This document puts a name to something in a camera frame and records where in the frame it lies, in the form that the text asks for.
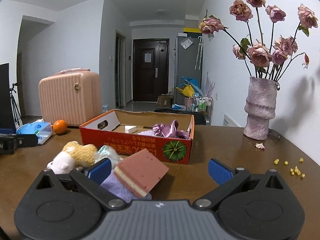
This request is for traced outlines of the purple drawstring cloth bag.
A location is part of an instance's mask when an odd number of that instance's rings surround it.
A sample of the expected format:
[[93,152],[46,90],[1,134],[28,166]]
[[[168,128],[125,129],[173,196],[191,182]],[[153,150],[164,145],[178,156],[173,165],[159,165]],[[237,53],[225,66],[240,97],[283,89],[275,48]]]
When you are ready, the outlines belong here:
[[136,197],[130,190],[128,190],[119,179],[113,174],[111,174],[100,184],[100,186],[110,193],[114,194],[118,198],[121,198],[126,203],[130,203],[132,200],[152,200],[152,196],[148,193],[145,197]]

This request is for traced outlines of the iridescent plastic bag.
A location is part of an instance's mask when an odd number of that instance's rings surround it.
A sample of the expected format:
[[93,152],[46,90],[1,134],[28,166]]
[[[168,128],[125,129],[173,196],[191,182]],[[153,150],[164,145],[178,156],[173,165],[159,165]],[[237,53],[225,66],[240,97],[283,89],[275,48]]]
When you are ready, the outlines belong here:
[[116,152],[116,150],[108,145],[102,146],[96,152],[96,154],[94,155],[94,163],[97,163],[104,158],[108,158],[111,161],[113,170],[115,169],[117,164],[123,160],[123,158]]

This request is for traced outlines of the white and yellow plush toy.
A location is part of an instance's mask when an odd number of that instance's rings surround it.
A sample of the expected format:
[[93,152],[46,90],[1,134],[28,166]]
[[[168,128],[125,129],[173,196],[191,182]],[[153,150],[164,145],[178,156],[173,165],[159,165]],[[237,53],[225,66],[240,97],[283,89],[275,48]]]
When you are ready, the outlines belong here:
[[97,148],[92,145],[81,145],[77,141],[70,141],[62,151],[47,164],[55,174],[68,174],[76,167],[88,168],[95,162]]

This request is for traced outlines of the blue tissue pack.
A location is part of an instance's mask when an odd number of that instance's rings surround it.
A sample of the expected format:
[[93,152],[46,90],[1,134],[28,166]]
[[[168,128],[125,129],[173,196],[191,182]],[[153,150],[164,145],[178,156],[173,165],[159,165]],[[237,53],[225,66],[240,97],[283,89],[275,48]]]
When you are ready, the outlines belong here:
[[38,145],[43,145],[53,134],[51,123],[35,121],[19,127],[17,134],[35,134],[37,136]]

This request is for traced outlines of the fallen rose petal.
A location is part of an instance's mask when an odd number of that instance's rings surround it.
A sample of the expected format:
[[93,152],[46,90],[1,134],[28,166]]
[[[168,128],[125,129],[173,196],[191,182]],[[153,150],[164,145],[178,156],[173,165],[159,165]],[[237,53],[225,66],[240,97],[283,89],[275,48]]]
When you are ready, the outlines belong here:
[[256,143],[256,144],[255,144],[255,147],[256,147],[256,148],[259,148],[259,149],[262,149],[262,150],[265,149],[265,146],[263,145],[263,143]]

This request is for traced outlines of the white sponge block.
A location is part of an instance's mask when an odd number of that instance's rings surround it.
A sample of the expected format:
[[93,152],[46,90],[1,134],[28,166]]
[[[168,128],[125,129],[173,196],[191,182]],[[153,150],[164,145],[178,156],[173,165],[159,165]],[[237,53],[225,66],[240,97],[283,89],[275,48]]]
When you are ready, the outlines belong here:
[[132,134],[137,131],[137,126],[125,125],[125,133]]

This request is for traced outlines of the orange fruit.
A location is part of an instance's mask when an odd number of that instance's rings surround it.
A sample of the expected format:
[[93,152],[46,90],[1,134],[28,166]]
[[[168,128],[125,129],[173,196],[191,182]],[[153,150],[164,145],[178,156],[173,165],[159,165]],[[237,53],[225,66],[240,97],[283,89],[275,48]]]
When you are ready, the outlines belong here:
[[53,124],[53,132],[61,135],[66,133],[67,131],[67,123],[65,122],[65,120],[56,120],[56,122],[54,122]]

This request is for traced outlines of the red cardboard box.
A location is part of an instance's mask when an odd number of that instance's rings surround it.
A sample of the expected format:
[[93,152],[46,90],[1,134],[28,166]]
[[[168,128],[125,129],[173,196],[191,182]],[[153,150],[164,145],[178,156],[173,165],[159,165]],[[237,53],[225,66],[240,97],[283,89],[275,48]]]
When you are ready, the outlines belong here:
[[[189,139],[155,136],[155,124],[169,125],[174,120],[178,130],[188,132]],[[125,125],[137,126],[132,134],[125,133]],[[147,149],[160,161],[188,164],[194,138],[195,120],[190,114],[128,112],[113,109],[79,126],[83,144],[96,148],[111,146],[119,154],[132,155]]]

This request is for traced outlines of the pink satin cloth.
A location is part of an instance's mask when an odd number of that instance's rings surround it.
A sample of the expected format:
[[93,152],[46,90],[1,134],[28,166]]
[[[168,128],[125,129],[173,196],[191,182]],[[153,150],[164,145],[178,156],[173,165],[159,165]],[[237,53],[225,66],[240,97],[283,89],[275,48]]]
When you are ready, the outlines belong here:
[[189,139],[190,135],[188,132],[178,130],[179,123],[177,120],[174,120],[171,124],[155,124],[152,127],[152,131],[155,136],[164,137],[164,138],[180,138],[180,139]]

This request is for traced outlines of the metal trolley with bottles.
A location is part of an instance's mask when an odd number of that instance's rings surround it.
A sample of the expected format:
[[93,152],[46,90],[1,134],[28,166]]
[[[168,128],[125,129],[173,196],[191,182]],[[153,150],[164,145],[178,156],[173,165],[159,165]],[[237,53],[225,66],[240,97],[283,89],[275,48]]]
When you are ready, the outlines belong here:
[[200,93],[194,93],[192,97],[191,110],[193,112],[201,112],[207,123],[212,120],[213,98],[202,96]]

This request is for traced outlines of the pink ribbed suitcase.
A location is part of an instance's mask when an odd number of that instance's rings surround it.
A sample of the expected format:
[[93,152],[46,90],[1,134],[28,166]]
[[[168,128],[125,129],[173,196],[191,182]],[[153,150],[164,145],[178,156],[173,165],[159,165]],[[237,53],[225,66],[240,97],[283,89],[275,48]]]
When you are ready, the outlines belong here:
[[39,100],[44,121],[80,126],[102,113],[100,76],[84,68],[62,70],[39,82]]

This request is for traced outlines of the brown cardboard box on floor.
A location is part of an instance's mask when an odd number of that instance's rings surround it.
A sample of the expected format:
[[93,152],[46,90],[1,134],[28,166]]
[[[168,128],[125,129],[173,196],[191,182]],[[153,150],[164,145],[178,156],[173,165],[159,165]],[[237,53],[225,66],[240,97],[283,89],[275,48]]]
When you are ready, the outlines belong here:
[[168,94],[168,95],[159,95],[156,106],[158,107],[170,107],[172,105],[172,100],[173,100],[173,95]]

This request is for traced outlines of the dark brown entrance door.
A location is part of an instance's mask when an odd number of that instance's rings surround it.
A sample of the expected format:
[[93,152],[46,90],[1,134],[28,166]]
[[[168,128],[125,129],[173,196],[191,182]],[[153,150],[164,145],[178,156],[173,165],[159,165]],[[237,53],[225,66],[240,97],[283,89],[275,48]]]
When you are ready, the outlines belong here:
[[156,102],[169,88],[169,40],[133,41],[133,101]]

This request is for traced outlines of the yellow box on fridge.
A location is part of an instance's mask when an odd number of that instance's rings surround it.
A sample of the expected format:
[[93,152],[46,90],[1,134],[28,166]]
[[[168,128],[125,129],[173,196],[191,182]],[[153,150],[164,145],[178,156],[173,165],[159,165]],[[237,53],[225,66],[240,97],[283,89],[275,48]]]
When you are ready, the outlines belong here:
[[184,33],[201,33],[199,28],[183,28]]

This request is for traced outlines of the white board against wall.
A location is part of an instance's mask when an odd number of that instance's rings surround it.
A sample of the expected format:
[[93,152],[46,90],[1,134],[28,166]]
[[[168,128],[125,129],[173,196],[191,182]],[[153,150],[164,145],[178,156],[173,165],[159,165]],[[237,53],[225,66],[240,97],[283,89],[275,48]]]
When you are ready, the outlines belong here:
[[227,114],[224,115],[223,117],[223,126],[225,127],[239,127],[240,125],[235,122],[230,116]]

